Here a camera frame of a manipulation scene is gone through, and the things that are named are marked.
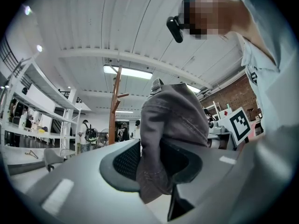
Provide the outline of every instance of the shelving unit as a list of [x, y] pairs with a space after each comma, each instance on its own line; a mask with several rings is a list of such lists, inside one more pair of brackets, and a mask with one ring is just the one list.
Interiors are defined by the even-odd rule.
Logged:
[[216, 114], [214, 116], [218, 116], [218, 119], [220, 119], [219, 111], [221, 111], [221, 107], [219, 105], [219, 102], [215, 103], [215, 101], [213, 101], [213, 104], [211, 106], [209, 106], [209, 107], [206, 107], [206, 109], [207, 110], [215, 109], [216, 110]]
[[[21, 135], [33, 136], [38, 138], [47, 138], [47, 139], [60, 139], [60, 150], [65, 149], [64, 140], [65, 139], [75, 139], [73, 136], [65, 135], [65, 129], [67, 125], [71, 123], [77, 124], [76, 132], [78, 132], [78, 123], [81, 114], [81, 109], [77, 109], [76, 106], [70, 102], [66, 97], [64, 97], [57, 88], [51, 83], [51, 81], [44, 75], [41, 69], [35, 62], [35, 58], [32, 57], [30, 59], [24, 60], [20, 62], [15, 70], [21, 69], [20, 73], [17, 77], [12, 75], [8, 78], [8, 87], [5, 90], [2, 90], [1, 93], [1, 100], [4, 104], [2, 104], [0, 112], [3, 110], [3, 119], [0, 120], [1, 125], [1, 153], [2, 157], [7, 160], [6, 157], [6, 148], [5, 148], [5, 131], [18, 133]], [[57, 106], [64, 108], [63, 116], [55, 114], [52, 111], [45, 109], [42, 105], [38, 104], [37, 102], [33, 101], [23, 93], [19, 93], [16, 91], [17, 84], [20, 82], [21, 78], [26, 75], [30, 78], [32, 83], [48, 98], [50, 98]], [[9, 105], [12, 98], [16, 98], [22, 104], [32, 108], [35, 111], [40, 112], [43, 115], [46, 115], [52, 119], [56, 119], [62, 122], [61, 124], [61, 132], [58, 133], [49, 133], [44, 132], [41, 133], [39, 131], [28, 129], [28, 128], [19, 128], [18, 125], [12, 124], [8, 121], [9, 118]], [[78, 110], [78, 116], [73, 119], [67, 119], [67, 112], [71, 110]]]

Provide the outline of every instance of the ceiling light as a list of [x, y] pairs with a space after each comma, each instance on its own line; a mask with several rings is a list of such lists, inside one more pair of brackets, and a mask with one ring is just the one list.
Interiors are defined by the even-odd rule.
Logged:
[[187, 85], [187, 86], [188, 86], [188, 88], [189, 88], [190, 90], [192, 90], [194, 93], [199, 93], [199, 92], [201, 92], [200, 89], [197, 89], [197, 88], [195, 88], [195, 87], [193, 87], [193, 86], [190, 86], [190, 85]]
[[25, 14], [28, 16], [32, 12], [31, 8], [29, 6], [25, 7]]
[[117, 113], [133, 113], [133, 111], [120, 111], [120, 110], [117, 110], [116, 112]]
[[36, 46], [36, 49], [39, 51], [39, 52], [42, 52], [43, 51], [43, 47], [41, 45], [37, 45]]
[[[104, 65], [104, 72], [108, 74], [116, 74], [115, 71], [109, 65]], [[147, 80], [150, 80], [153, 75], [150, 72], [135, 70], [131, 68], [122, 68], [121, 74], [123, 76], [138, 77]]]

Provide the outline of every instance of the brick wall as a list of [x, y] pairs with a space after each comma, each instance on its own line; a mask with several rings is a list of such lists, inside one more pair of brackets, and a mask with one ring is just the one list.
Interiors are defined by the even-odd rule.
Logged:
[[[201, 104], [203, 107], [208, 107], [213, 104], [213, 101], [216, 103], [219, 102], [221, 109], [226, 109], [227, 104], [229, 104], [233, 111], [239, 107], [243, 107], [248, 119], [248, 109], [254, 108], [254, 110], [251, 112], [252, 119], [255, 119], [255, 116], [260, 112], [257, 109], [256, 96], [252, 91], [246, 75], [240, 77], [234, 83], [222, 89], [221, 91], [218, 91], [217, 93], [202, 100]], [[216, 114], [215, 109], [211, 110], [210, 113]]]

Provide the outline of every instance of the wooden coat rack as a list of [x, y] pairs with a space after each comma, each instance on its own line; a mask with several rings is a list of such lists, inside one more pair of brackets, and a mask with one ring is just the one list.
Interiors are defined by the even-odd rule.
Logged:
[[121, 81], [122, 66], [119, 66], [118, 71], [113, 66], [110, 66], [110, 67], [116, 72], [117, 75], [116, 75], [116, 80], [114, 83], [114, 89], [113, 89], [112, 100], [111, 100], [111, 108], [110, 108], [109, 137], [108, 137], [109, 145], [115, 143], [115, 113], [116, 113], [116, 110], [121, 102], [119, 100], [119, 98], [129, 95], [129, 93], [118, 95], [118, 89], [119, 89], [120, 81]]

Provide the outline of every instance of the white pillar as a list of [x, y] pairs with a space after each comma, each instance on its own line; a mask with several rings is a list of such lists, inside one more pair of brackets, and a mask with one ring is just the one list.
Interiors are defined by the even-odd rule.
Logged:
[[[72, 89], [71, 92], [70, 92], [70, 95], [68, 97], [68, 100], [74, 105], [76, 104], [76, 101], [77, 101], [77, 94], [78, 94], [77, 89]], [[73, 113], [74, 113], [74, 110], [66, 110], [65, 118], [68, 119], [68, 120], [72, 120]], [[70, 131], [71, 131], [71, 124], [70, 123], [64, 123], [64, 135], [65, 136], [70, 136]], [[64, 148], [69, 149], [70, 148], [70, 140], [69, 139], [64, 139], [63, 140], [63, 145], [64, 145]]]

